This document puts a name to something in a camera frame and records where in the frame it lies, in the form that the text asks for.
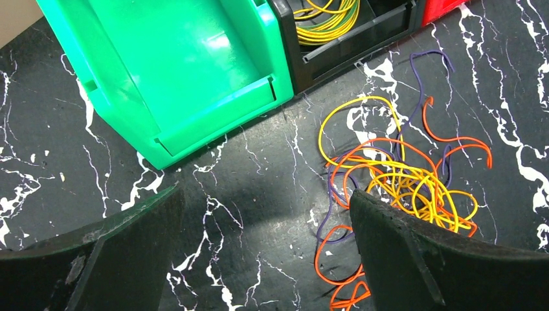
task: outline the black marble-pattern floor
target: black marble-pattern floor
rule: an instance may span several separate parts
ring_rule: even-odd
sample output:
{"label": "black marble-pattern floor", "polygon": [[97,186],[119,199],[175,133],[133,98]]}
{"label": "black marble-pattern floor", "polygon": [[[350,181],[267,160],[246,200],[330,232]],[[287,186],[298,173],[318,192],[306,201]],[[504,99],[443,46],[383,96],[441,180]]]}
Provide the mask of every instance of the black marble-pattern floor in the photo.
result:
{"label": "black marble-pattern floor", "polygon": [[[547,251],[547,25],[545,0],[473,1],[156,171],[94,113],[42,19],[0,50],[0,248],[68,232],[181,181],[185,228],[161,310],[324,310],[331,288],[312,265],[313,233],[328,206],[320,122],[360,95],[391,98],[409,115],[418,98],[409,54],[441,49],[456,67],[449,77],[439,56],[416,62],[435,97],[433,130],[478,137],[494,154],[491,170],[481,151],[453,159],[452,188],[471,191],[481,204],[475,237]],[[441,156],[443,145],[422,132],[421,120],[413,125],[407,141]],[[335,154],[394,130],[386,109],[356,107],[328,126],[326,147]],[[331,222],[348,223],[348,215]],[[335,278],[359,262],[354,241],[326,250],[322,269]]]}

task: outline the electrical wire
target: electrical wire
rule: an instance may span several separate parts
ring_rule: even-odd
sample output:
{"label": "electrical wire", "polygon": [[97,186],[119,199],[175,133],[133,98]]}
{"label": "electrical wire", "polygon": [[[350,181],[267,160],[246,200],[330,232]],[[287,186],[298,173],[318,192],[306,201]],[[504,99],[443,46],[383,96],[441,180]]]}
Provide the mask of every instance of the electrical wire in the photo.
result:
{"label": "electrical wire", "polygon": [[[452,61],[450,61],[450,57],[446,55],[446,53],[442,52],[441,50],[429,50],[425,52],[420,53],[412,53],[410,54],[410,67],[412,67],[412,72],[414,73],[414,76],[416,77],[416,80],[418,81],[418,86],[420,87],[420,97],[418,99],[418,103],[416,104],[416,107],[414,108],[414,112],[410,115],[406,123],[402,126],[402,130],[398,133],[397,139],[399,139],[400,135],[402,135],[402,131],[406,130],[406,128],[410,125],[410,122],[412,122],[412,119],[417,114],[419,108],[423,104],[423,96],[425,89],[423,88],[423,82],[421,82],[420,74],[418,73],[418,70],[416,68],[416,63],[414,63],[414,60],[416,58],[419,58],[421,56],[429,55],[429,54],[439,54],[442,56],[442,61],[446,64],[446,69],[448,71],[448,75],[450,74],[450,70],[454,73],[456,72],[456,69],[454,68],[454,65],[452,64]],[[402,155],[398,152],[396,155],[399,157],[399,159],[402,159]]]}
{"label": "electrical wire", "polygon": [[[328,10],[333,3],[329,0],[326,5],[320,7],[312,0],[307,0],[311,8],[303,8],[293,12],[296,23],[297,38],[301,45],[324,45],[346,34],[356,24],[360,0],[341,0],[338,10]],[[303,26],[299,22],[309,20],[321,14],[331,14],[331,17],[316,25]]]}
{"label": "electrical wire", "polygon": [[[357,102],[368,103],[368,101],[379,101],[386,104],[391,112],[392,118],[398,129],[397,139],[391,138],[376,138],[371,139],[359,146],[356,146],[352,150],[348,150],[337,157],[329,157],[322,147],[322,137],[324,128],[330,119],[342,109],[355,104]],[[457,151],[464,150],[466,148],[481,148],[487,153],[487,167],[492,167],[492,154],[487,144],[475,139],[474,137],[454,137],[450,139],[441,138],[435,135],[427,122],[427,106],[431,107],[434,104],[432,97],[427,97],[427,100],[423,103],[423,125],[426,132],[434,140],[449,143],[444,151],[442,158],[435,162],[421,150],[412,146],[404,140],[402,135],[401,121],[392,104],[389,100],[378,96],[366,96],[346,102],[339,107],[335,108],[324,119],[324,122],[320,126],[318,144],[319,151],[323,158],[326,160],[328,168],[328,196],[330,198],[330,206],[328,214],[324,221],[321,223],[319,230],[317,231],[317,239],[320,245],[317,248],[315,254],[315,271],[319,277],[328,284],[334,285],[335,291],[332,294],[330,300],[330,310],[342,309],[349,310],[354,304],[370,296],[368,285],[360,279],[363,277],[364,269],[362,265],[358,267],[355,273],[344,280],[332,280],[322,274],[320,270],[320,257],[322,249],[326,244],[336,244],[347,240],[353,236],[352,228],[348,225],[337,225],[330,230],[330,232],[322,237],[322,230],[326,225],[326,222],[333,210],[333,202],[343,209],[349,209],[350,195],[348,191],[348,181],[353,183],[355,188],[358,188],[357,180],[352,176],[356,170],[367,170],[371,177],[371,180],[365,189],[366,192],[378,195],[382,195],[384,199],[388,199],[388,203],[398,209],[401,209],[407,214],[413,215],[419,219],[428,221],[444,229],[450,230],[455,233],[464,232],[467,236],[473,236],[476,232],[477,226],[471,219],[478,211],[478,203],[475,197],[464,191],[450,190],[448,189],[451,178],[452,170],[450,164],[450,156]],[[472,141],[471,144],[463,144],[460,146],[452,147],[450,144],[461,141]],[[374,146],[376,143],[389,143],[398,145],[396,151],[399,155],[393,154],[383,148]],[[369,159],[360,155],[360,152],[365,150],[373,150],[376,156],[380,155],[381,160]],[[405,151],[410,150],[415,154],[418,154],[426,162],[428,162],[428,168],[421,168],[409,165],[405,162]],[[443,176],[439,176],[438,169],[442,166],[442,175],[445,175],[447,168],[448,179],[442,182],[440,179]],[[342,179],[342,193],[338,193],[335,188],[335,177],[343,176]],[[472,204],[473,208],[467,215],[461,215],[454,203],[455,196],[465,196]],[[345,230],[346,233],[335,240],[331,240],[331,236],[340,230]],[[352,295],[348,299],[341,299],[338,297],[341,290],[354,283],[354,289]]]}

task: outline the storage bin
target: storage bin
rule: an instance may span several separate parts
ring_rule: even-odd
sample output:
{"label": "storage bin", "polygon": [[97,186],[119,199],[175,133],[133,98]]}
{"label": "storage bin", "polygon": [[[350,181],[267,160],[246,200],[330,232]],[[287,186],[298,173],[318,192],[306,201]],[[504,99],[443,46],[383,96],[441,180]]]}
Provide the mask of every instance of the storage bin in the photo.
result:
{"label": "storage bin", "polygon": [[293,96],[265,0],[38,0],[96,112],[165,168]]}
{"label": "storage bin", "polygon": [[423,15],[423,26],[438,19],[465,2],[467,2],[467,0],[427,0],[425,14]]}
{"label": "storage bin", "polygon": [[[425,8],[425,0],[360,0],[359,17],[351,31],[325,45],[311,48],[299,45],[293,16],[293,11],[308,3],[305,0],[268,1],[278,16],[296,94],[419,29]],[[328,0],[314,2],[324,6]],[[337,8],[339,2],[334,1],[334,4]]]}

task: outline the red plastic bin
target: red plastic bin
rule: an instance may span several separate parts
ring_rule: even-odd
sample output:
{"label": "red plastic bin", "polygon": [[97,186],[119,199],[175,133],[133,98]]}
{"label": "red plastic bin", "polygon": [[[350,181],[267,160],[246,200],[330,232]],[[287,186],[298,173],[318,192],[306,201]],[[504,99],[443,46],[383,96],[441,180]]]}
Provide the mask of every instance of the red plastic bin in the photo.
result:
{"label": "red plastic bin", "polygon": [[467,0],[427,0],[423,15],[423,26],[450,12]]}

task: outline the yellow wire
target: yellow wire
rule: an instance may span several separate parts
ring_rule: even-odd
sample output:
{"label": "yellow wire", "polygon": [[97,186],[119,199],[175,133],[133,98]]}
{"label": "yellow wire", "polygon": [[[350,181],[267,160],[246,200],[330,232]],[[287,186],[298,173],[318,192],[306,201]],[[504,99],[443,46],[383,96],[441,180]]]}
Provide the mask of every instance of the yellow wire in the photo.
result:
{"label": "yellow wire", "polygon": [[[323,7],[316,5],[312,0],[307,0],[307,2],[312,6],[311,8],[293,12],[296,21],[311,19],[321,14],[330,14],[332,17],[318,25],[309,27],[296,25],[297,38],[301,45],[324,45],[349,32],[357,22],[360,0],[341,0],[338,10],[328,10],[333,0],[329,0]],[[313,11],[314,13],[309,15],[296,16]]]}
{"label": "yellow wire", "polygon": [[[389,100],[379,96],[366,96],[353,99],[335,108],[330,114],[328,114],[328,116],[324,119],[324,122],[320,125],[318,144],[322,157],[329,163],[329,165],[339,165],[341,168],[347,168],[347,174],[355,169],[367,168],[370,171],[372,180],[366,188],[366,192],[371,193],[374,189],[380,189],[385,192],[385,194],[392,197],[392,201],[390,202],[392,206],[397,207],[408,214],[414,215],[417,218],[436,224],[455,233],[459,232],[460,229],[472,229],[469,223],[478,211],[477,200],[470,193],[459,190],[448,190],[434,172],[424,168],[412,167],[403,162],[395,161],[386,152],[380,151],[373,146],[368,145],[358,148],[357,151],[375,150],[376,152],[384,154],[387,159],[385,161],[378,161],[355,156],[344,161],[353,162],[355,164],[346,164],[343,162],[337,163],[332,160],[332,158],[328,157],[322,147],[322,138],[324,136],[324,128],[326,127],[326,124],[342,109],[355,104],[356,102],[367,100],[378,100],[386,104],[391,111],[392,118],[396,123],[397,129],[399,132],[401,131],[400,120],[398,119],[396,111]],[[400,136],[400,141],[404,141],[404,137],[402,135]],[[404,161],[404,144],[400,144],[400,148]],[[383,170],[379,167],[387,168],[387,172],[380,174],[379,172],[382,172]],[[431,197],[430,199],[428,199],[426,195],[420,193],[420,189],[423,186],[429,190],[429,196]],[[350,195],[348,194],[347,188],[343,188],[346,201],[345,204],[348,206]],[[465,218],[458,214],[458,210],[453,200],[453,195],[466,196],[473,202],[473,210]],[[406,207],[407,203],[405,199],[407,198],[409,198],[410,209]],[[422,208],[418,208],[417,200],[424,204]],[[446,205],[448,205],[449,211],[445,211]]]}
{"label": "yellow wire", "polygon": [[[334,114],[338,113],[340,110],[342,110],[343,108],[347,107],[347,106],[350,106],[356,102],[362,102],[364,100],[380,100],[381,102],[385,103],[389,109],[391,110],[391,114],[393,116],[393,119],[395,121],[395,124],[396,124],[396,128],[398,129],[398,131],[400,132],[401,131],[401,128],[400,128],[400,122],[399,122],[399,119],[396,115],[396,111],[395,109],[393,108],[393,105],[391,104],[390,101],[388,101],[386,98],[384,97],[381,97],[381,96],[364,96],[364,97],[359,97],[357,99],[353,99],[349,102],[346,102],[345,104],[343,105],[340,105],[339,107],[335,108],[327,117],[326,119],[324,120],[324,122],[320,125],[320,132],[319,132],[319,146],[320,146],[320,154],[322,155],[322,157],[331,165],[337,165],[338,163],[332,161],[327,155],[326,153],[324,152],[324,149],[322,148],[322,136],[323,136],[323,133],[324,133],[324,127],[326,127],[326,123],[328,123],[328,121],[333,117]],[[400,135],[400,141],[404,141],[404,137],[402,135]],[[402,149],[402,160],[404,161],[405,160],[405,150],[404,150],[404,145],[401,144],[401,149]],[[352,165],[342,165],[341,166],[342,168],[352,168],[353,166]]]}

